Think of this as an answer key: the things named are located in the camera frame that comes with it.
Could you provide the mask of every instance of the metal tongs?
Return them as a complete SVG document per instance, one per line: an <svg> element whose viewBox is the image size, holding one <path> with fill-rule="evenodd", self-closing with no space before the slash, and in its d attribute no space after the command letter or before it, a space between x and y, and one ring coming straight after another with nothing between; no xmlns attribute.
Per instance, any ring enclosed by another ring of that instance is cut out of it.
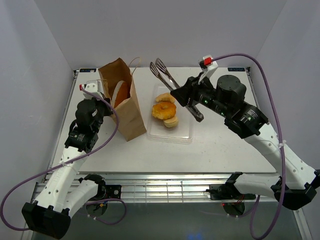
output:
<svg viewBox="0 0 320 240"><path fill-rule="evenodd" d="M155 60L155 64L153 62L150 62L150 70L155 75L157 79L159 79L170 91L174 90L174 88L162 77L160 72L162 72L164 75L167 76L167 78L173 83L174 87L176 89L180 88L179 84L176 82L176 80L171 76L169 73L167 67L165 64L160 60L160 58L157 58ZM195 106L186 106L186 109L193 115L195 120L197 122L201 122L204 119L204 115L198 110Z"/></svg>

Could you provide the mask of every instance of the white tabletop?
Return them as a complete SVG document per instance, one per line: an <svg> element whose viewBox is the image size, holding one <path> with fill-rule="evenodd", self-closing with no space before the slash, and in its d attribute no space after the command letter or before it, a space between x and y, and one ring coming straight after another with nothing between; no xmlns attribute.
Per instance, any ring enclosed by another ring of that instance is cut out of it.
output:
<svg viewBox="0 0 320 240"><path fill-rule="evenodd" d="M197 76L199 67L169 67L171 75L183 85L190 76ZM245 100L255 105L253 92L246 72L229 72L220 67L211 77L214 87L220 76L232 74L246 85ZM69 126L75 119L77 104L84 99L77 87L89 80L99 79L99 73L79 73L68 112L64 121L53 166L61 157L68 137ZM133 75L144 125L147 128L151 117L151 102L155 84L160 81L149 68L137 68ZM107 146L91 155L80 169L81 173L274 173L275 169L251 145L240 139L225 125L224 119L213 111L198 105L204 115L202 122L193 123L191 144L150 140L147 134L129 142L117 132ZM108 117L98 133L96 146L101 145L114 130L115 123Z"/></svg>

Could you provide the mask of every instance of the plastic container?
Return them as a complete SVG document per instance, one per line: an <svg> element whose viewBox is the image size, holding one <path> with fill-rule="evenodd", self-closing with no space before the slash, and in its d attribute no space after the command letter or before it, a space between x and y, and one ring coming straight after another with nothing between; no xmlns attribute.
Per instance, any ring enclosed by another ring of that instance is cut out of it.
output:
<svg viewBox="0 0 320 240"><path fill-rule="evenodd" d="M190 144L194 136L194 118L187 109L180 106L176 101L176 116L179 119L179 124L176 127L168 128L164 121L156 119L152 116L152 106L157 104L156 97L160 94L168 93L169 89L160 84L154 86L153 95L150 105L150 118L147 127L147 138L161 142L170 142L178 144Z"/></svg>

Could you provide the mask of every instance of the metal frame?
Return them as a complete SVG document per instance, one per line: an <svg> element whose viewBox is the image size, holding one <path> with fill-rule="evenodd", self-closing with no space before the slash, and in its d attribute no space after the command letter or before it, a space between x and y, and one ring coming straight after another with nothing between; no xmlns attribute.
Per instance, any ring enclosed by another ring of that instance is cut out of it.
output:
<svg viewBox="0 0 320 240"><path fill-rule="evenodd" d="M52 167L54 156L57 151L58 142L61 136L61 131L65 122L66 114L69 108L70 100L76 80L78 77L78 70L74 71L74 78L71 87L71 91L68 97L68 101L64 110L63 119L61 122L60 131L58 133L57 141L54 146L54 152L51 157L49 168ZM257 107L259 107L257 96L254 90L254 84L250 77L250 72L246 68L246 73L250 86L253 92L253 97ZM78 185L80 185L78 179L84 178L87 174L92 172L82 172L78 174L73 181L73 184L69 190L72 192ZM211 203L222 202L221 200L210 200L210 195L206 192L211 184L223 184L229 178L230 174L133 174L133 173L98 173L105 178L105 181L109 185L122 185L121 199L126 203ZM52 173L48 173L42 183L37 183L33 192L32 199L35 199L37 195L45 187L46 183L50 179ZM274 175L269 173L261 174L263 176ZM246 200L246 202L254 202L255 200ZM275 199L268 197L261 197L261 202L276 202ZM312 239L310 230L308 228L303 211L293 211L294 216L304 240ZM31 239L30 231L22 235L22 239Z"/></svg>

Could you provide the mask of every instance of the paper bag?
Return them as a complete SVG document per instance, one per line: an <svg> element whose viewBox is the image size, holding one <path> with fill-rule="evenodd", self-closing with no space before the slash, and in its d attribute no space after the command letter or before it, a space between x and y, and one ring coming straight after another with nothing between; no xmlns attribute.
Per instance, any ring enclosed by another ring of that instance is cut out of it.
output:
<svg viewBox="0 0 320 240"><path fill-rule="evenodd" d="M118 131L127 142L144 134L147 130L141 116L134 79L126 63L118 58L98 70L103 79L104 95L107 98L112 98L119 81L125 81L130 89L128 98L115 108L119 116ZM113 114L111 117L116 122L116 116Z"/></svg>

